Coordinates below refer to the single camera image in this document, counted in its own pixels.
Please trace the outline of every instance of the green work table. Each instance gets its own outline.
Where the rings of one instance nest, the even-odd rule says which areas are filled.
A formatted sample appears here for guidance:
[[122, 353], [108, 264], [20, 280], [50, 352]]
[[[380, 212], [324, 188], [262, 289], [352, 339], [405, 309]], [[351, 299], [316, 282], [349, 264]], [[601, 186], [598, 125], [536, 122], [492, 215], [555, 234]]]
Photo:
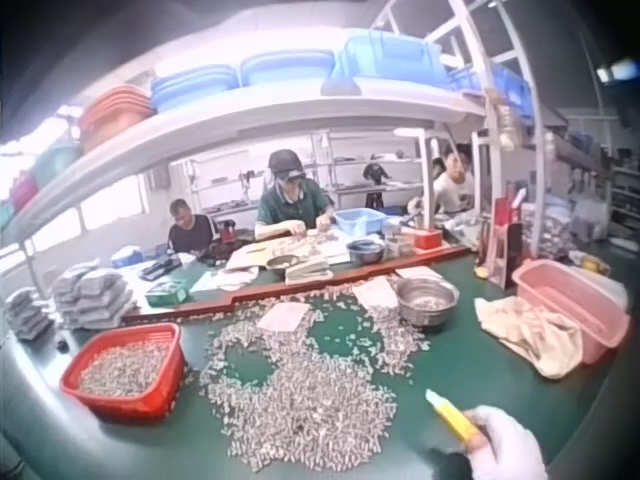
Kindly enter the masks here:
[[[637, 264], [624, 257], [605, 256], [614, 277], [631, 283]], [[610, 478], [635, 433], [637, 415], [638, 336], [632, 328], [618, 352], [610, 352], [590, 367], [579, 367], [561, 381], [540, 377], [522, 358], [482, 332], [473, 300], [504, 295], [472, 275], [471, 256], [434, 268], [454, 283], [461, 298], [453, 318], [427, 334], [431, 349], [410, 358], [411, 380], [375, 374], [376, 383], [397, 394], [398, 411], [383, 439], [382, 453], [345, 473], [312, 472], [302, 466], [275, 463], [262, 479], [467, 479], [469, 467], [452, 452], [457, 441], [424, 400], [427, 387], [461, 408], [479, 404], [504, 408], [537, 437], [552, 478]], [[326, 335], [347, 335], [357, 312], [324, 308], [326, 321], [311, 334], [320, 349], [340, 353]], [[182, 324], [182, 348], [195, 368], [205, 364], [208, 332], [224, 322]], [[197, 382], [182, 387], [175, 409], [161, 424], [128, 426], [99, 421], [88, 409], [58, 389], [62, 372], [88, 334], [69, 336], [70, 352], [56, 351], [52, 332], [32, 344], [9, 340], [0, 351], [2, 416], [7, 440], [42, 480], [94, 479], [243, 479], [252, 474], [238, 458], [227, 456], [229, 439], [220, 433], [222, 421], [198, 395]], [[229, 353], [240, 371], [254, 369], [255, 359]]]

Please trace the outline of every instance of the metal bowl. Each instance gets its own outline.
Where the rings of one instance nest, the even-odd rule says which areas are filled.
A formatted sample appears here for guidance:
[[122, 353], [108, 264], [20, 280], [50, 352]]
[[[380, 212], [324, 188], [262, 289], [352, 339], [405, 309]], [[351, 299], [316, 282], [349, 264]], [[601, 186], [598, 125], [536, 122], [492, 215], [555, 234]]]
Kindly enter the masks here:
[[347, 245], [349, 258], [360, 265], [379, 263], [384, 257], [384, 245], [374, 240], [356, 240]]
[[416, 327], [446, 322], [460, 298], [456, 287], [437, 277], [400, 280], [396, 295], [400, 316]]
[[300, 257], [287, 254], [270, 258], [267, 260], [265, 266], [267, 267], [267, 270], [271, 270], [278, 275], [278, 277], [284, 280], [287, 268], [293, 267], [298, 263], [300, 263]]

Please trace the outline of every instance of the green shirt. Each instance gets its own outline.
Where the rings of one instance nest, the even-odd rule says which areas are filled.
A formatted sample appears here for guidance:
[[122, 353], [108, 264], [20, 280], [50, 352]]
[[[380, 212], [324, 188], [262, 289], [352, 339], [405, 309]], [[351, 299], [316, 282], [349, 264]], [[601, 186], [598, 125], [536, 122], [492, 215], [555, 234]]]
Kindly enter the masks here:
[[291, 202], [276, 184], [260, 198], [258, 222], [275, 225], [285, 220], [302, 220], [308, 229], [316, 228], [316, 218], [330, 206], [329, 199], [310, 178], [300, 183], [300, 198]]

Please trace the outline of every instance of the hand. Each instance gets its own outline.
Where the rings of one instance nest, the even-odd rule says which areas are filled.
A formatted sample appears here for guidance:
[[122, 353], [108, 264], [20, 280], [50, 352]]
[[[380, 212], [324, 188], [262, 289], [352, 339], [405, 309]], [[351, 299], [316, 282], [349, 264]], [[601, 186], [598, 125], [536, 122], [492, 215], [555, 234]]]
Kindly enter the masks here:
[[319, 232], [326, 232], [331, 228], [331, 217], [323, 214], [316, 218], [316, 228]]
[[302, 220], [288, 220], [287, 228], [294, 237], [304, 237], [307, 235], [307, 227]]
[[533, 434], [513, 417], [495, 407], [480, 406], [467, 412], [489, 437], [471, 448], [467, 457], [474, 480], [547, 480], [540, 446]]

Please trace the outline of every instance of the ceiling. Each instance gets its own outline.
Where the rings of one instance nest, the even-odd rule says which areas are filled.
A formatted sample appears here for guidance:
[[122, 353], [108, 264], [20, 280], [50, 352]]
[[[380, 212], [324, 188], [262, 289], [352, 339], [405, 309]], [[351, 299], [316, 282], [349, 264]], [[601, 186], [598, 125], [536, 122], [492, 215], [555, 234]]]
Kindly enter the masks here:
[[[61, 2], [30, 0], [20, 10], [17, 2], [3, 4], [2, 143], [33, 131], [80, 92], [88, 99], [205, 41], [292, 26], [369, 27], [386, 3], [67, 0], [62, 8]], [[556, 108], [595, 107], [578, 23], [560, 3], [509, 0], [506, 6], [529, 54], [544, 102]], [[29, 16], [29, 11], [38, 14]], [[424, 36], [452, 14], [446, 0], [398, 0], [394, 16], [402, 32]], [[50, 21], [44, 24], [43, 19]], [[511, 48], [495, 8], [478, 9], [474, 19], [490, 55]]]

